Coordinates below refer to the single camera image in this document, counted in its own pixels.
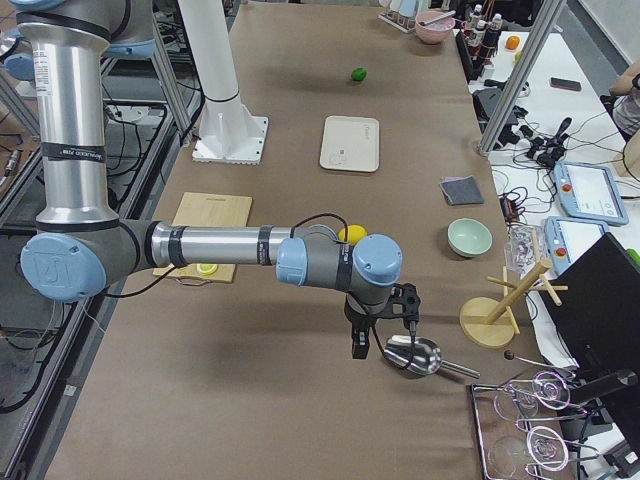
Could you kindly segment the green lime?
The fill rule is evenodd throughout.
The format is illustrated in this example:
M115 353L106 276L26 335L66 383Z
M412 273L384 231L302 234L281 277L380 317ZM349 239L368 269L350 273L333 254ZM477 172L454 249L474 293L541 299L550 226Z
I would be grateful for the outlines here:
M350 79L353 82L362 82L366 79L366 77L367 77L367 70L362 67L358 67L354 69L350 74Z

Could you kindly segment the white rectangular tray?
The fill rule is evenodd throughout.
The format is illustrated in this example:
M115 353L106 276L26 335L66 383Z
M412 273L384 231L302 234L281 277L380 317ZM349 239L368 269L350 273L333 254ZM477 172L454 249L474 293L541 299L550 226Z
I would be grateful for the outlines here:
M331 115L325 119L319 159L328 170L372 173L379 168L379 121Z

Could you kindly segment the black monitor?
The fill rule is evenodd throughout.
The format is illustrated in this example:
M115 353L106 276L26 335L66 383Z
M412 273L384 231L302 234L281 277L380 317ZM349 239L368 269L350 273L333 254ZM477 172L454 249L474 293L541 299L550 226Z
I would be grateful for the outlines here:
M545 305L579 368L592 374L639 371L639 264L607 233L554 285L562 305Z

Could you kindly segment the wooden mug tree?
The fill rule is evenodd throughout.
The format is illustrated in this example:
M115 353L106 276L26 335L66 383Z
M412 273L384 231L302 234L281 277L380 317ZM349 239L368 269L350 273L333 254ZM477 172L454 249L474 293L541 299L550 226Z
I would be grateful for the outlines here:
M562 305L558 291L568 291L565 285L553 286L546 277L552 267L549 258L542 258L536 230L531 232L535 263L517 283L507 281L507 270L503 268L503 278L488 277L490 282L503 287L503 298L498 301L488 297L468 300L460 309L459 322L464 334L474 343L492 349L507 346L520 329L512 311L512 305L531 290L546 291L556 306Z

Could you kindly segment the mint green bowl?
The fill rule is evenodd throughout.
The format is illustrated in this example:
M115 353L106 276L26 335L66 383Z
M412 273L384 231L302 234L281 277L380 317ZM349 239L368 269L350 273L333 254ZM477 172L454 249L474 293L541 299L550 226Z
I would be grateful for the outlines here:
M493 244L490 230L478 220L471 218L452 221L447 228L447 240L451 250L465 258L483 255Z

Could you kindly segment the blue teach pendant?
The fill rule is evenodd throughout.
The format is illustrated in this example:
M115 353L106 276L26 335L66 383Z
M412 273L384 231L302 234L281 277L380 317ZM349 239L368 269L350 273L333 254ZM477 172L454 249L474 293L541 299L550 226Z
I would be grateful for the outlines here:
M570 217L604 221L614 226L629 223L608 167L561 160L553 172L560 204Z
M603 221L548 217L544 233L556 274L567 270L608 231Z

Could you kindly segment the glass rack tray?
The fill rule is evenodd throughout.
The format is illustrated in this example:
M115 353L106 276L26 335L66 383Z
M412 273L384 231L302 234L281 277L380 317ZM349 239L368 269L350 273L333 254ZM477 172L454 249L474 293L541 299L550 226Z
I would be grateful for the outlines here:
M561 479L570 465L600 456L596 448L563 437L560 423L583 420L587 411L571 403L558 373L540 371L469 390L484 479Z

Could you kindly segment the yellow lemon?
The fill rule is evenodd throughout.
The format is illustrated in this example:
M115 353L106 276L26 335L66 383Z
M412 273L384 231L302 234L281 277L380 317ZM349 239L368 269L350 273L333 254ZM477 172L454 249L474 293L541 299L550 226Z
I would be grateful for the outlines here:
M356 245L360 240L368 235L365 227L359 224L350 224L343 227L338 232L338 240L351 245Z

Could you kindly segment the white pedestal column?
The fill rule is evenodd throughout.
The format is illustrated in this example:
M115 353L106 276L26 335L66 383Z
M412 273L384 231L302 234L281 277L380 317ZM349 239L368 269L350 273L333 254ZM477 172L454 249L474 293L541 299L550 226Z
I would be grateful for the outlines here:
M179 8L205 100L193 159L259 164L269 120L241 100L223 3L186 0Z

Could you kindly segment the orange fruit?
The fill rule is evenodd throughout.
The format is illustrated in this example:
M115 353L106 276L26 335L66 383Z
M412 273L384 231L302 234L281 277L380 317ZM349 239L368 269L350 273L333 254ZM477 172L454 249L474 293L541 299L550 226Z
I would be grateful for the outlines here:
M510 35L505 41L505 48L509 51L515 51L520 44L520 37L517 35Z

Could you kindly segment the metal scoop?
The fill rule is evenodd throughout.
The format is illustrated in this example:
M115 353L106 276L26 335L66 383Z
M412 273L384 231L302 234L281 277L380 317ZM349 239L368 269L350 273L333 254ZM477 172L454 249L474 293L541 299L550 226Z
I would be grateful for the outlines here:
M439 346L424 337L411 340L410 336L393 335L387 339L383 353L396 366L419 376L447 370L473 379L480 378L478 371L445 360Z

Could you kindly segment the lemon slice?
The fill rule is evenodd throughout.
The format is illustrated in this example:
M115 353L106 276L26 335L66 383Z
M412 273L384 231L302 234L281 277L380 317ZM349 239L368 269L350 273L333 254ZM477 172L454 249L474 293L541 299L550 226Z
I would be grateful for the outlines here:
M199 263L196 265L197 273L202 276L214 275L217 272L218 268L218 264Z

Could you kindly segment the wooden cutting board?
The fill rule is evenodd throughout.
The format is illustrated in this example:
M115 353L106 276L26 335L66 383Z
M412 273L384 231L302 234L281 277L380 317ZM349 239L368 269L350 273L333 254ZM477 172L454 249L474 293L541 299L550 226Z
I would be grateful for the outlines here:
M247 224L252 202L253 198L247 196L186 192L171 224L194 227L243 227ZM235 265L218 264L217 272L210 276L199 275L196 265L191 264L175 271L171 270L172 265L156 268L153 275L160 277L169 273L168 278L187 286L233 282Z

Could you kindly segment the black phone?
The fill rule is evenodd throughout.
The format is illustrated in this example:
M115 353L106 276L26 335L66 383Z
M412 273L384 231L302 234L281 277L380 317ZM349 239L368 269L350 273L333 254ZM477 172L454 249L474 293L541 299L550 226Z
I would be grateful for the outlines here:
M552 88L562 89L572 92L580 92L582 90L582 85L579 81L568 80L563 78L551 77L549 79L549 85Z

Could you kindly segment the pink bowl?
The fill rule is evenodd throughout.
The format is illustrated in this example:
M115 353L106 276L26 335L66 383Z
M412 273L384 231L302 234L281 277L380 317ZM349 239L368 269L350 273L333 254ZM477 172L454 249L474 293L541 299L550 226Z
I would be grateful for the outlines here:
M425 10L415 17L415 34L425 44L436 45L443 42L454 29L456 20L450 15L443 18L444 13Z

